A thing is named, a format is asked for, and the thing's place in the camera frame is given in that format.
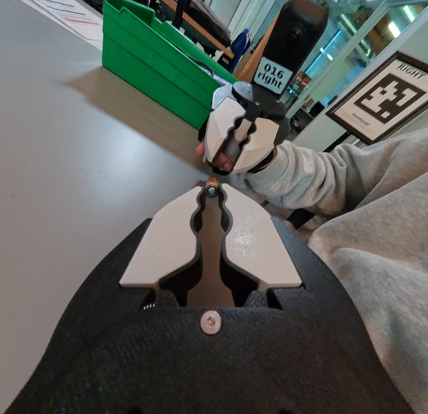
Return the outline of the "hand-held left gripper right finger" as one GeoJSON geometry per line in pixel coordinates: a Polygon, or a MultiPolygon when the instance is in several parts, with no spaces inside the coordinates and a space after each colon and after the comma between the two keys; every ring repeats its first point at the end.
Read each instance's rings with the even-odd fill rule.
{"type": "Polygon", "coordinates": [[[218,194],[221,227],[220,276],[236,307],[254,291],[295,289],[302,279],[271,215],[229,184],[218,194]]]}

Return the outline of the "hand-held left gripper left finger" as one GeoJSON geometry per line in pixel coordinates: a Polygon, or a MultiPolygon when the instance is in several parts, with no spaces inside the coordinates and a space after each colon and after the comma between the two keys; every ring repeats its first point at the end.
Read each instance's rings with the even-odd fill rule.
{"type": "Polygon", "coordinates": [[[119,284],[122,288],[171,291],[179,305],[202,277],[202,228],[205,190],[195,187],[176,198],[150,221],[119,284]]]}

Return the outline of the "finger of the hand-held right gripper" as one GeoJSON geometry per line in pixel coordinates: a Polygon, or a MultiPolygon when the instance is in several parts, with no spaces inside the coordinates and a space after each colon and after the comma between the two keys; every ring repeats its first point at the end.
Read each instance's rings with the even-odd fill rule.
{"type": "Polygon", "coordinates": [[[253,130],[240,146],[234,160],[232,174],[243,177],[249,171],[259,171],[272,160],[274,141],[279,124],[271,119],[258,117],[251,125],[253,130]]]}
{"type": "Polygon", "coordinates": [[[228,96],[210,113],[205,135],[204,162],[213,164],[218,155],[226,150],[235,164],[244,163],[243,148],[247,142],[245,114],[245,108],[228,96]]]}

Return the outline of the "person's right forearm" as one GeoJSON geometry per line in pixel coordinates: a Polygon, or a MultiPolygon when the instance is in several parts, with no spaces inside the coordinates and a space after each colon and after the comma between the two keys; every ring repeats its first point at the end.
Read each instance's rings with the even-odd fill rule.
{"type": "Polygon", "coordinates": [[[317,153],[284,141],[266,168],[247,173],[249,186],[284,209],[335,217],[362,207],[414,180],[427,187],[427,128],[358,148],[340,144],[317,153]]]}

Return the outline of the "grey desk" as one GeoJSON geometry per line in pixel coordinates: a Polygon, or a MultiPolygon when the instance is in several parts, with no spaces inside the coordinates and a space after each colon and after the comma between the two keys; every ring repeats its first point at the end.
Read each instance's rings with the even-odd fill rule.
{"type": "Polygon", "coordinates": [[[21,0],[1,4],[1,413],[92,270],[205,181],[197,131],[21,0]]]}

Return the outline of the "person's right hand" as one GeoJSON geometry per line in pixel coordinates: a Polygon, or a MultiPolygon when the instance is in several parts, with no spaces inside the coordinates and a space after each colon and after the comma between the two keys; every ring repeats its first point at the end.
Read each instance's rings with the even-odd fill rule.
{"type": "Polygon", "coordinates": [[[222,151],[218,153],[213,162],[209,162],[207,159],[205,160],[206,148],[205,148],[205,139],[199,143],[198,147],[195,150],[196,156],[202,158],[203,161],[208,163],[213,168],[217,168],[224,172],[230,172],[233,167],[233,161],[222,151]]]}

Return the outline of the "blue garment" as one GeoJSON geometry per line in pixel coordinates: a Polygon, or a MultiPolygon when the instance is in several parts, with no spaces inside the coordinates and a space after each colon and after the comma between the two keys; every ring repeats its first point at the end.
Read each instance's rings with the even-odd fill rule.
{"type": "Polygon", "coordinates": [[[240,59],[246,53],[251,44],[250,31],[249,29],[244,29],[232,42],[231,50],[234,54],[233,59],[229,65],[229,72],[234,73],[240,59]]]}

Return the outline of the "black bag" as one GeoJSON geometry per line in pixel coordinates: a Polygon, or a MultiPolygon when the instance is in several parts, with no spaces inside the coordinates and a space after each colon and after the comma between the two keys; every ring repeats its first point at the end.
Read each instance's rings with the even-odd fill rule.
{"type": "Polygon", "coordinates": [[[229,29],[203,1],[189,0],[185,12],[225,47],[231,45],[231,33],[229,29]]]}

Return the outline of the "green plastic bin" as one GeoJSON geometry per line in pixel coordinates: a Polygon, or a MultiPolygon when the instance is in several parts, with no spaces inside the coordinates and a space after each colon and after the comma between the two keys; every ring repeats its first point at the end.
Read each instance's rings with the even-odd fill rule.
{"type": "Polygon", "coordinates": [[[220,83],[237,79],[155,11],[133,0],[103,1],[102,65],[200,129],[220,83]]]}

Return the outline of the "wood-top table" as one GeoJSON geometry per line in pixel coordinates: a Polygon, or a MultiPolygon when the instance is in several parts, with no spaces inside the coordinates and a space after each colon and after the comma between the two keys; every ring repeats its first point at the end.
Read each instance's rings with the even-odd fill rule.
{"type": "MultiPolygon", "coordinates": [[[[173,0],[160,0],[164,5],[166,5],[171,11],[174,13],[174,15],[177,14],[177,4],[173,0]]],[[[179,14],[179,22],[181,22],[181,25],[177,28],[179,29],[182,24],[184,24],[185,28],[189,28],[190,26],[192,29],[197,32],[196,38],[201,39],[203,38],[202,45],[207,45],[211,48],[215,48],[216,50],[221,51],[222,53],[225,53],[230,59],[234,58],[235,55],[229,48],[225,47],[221,42],[219,42],[213,35],[211,35],[206,29],[204,29],[199,23],[197,23],[191,16],[189,16],[184,11],[179,14]]]]}

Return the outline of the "framed marker sign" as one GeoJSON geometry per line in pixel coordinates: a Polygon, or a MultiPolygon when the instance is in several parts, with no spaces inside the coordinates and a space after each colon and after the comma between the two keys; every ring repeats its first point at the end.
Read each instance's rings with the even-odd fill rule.
{"type": "Polygon", "coordinates": [[[388,138],[427,110],[428,66],[396,52],[326,115],[366,145],[388,138]]]}

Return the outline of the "person's grey sweatshirt torso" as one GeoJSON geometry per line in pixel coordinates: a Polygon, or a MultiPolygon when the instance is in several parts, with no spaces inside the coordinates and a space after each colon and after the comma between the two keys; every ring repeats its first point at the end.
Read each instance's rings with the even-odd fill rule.
{"type": "Polygon", "coordinates": [[[320,226],[309,247],[355,304],[388,375],[428,410],[427,174],[320,226]]]}

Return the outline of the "printed paper sheet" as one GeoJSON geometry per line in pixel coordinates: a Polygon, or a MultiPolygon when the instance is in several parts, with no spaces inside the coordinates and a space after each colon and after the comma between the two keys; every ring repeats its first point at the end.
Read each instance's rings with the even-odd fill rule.
{"type": "Polygon", "coordinates": [[[81,0],[21,0],[68,31],[102,50],[103,21],[81,0]]]}

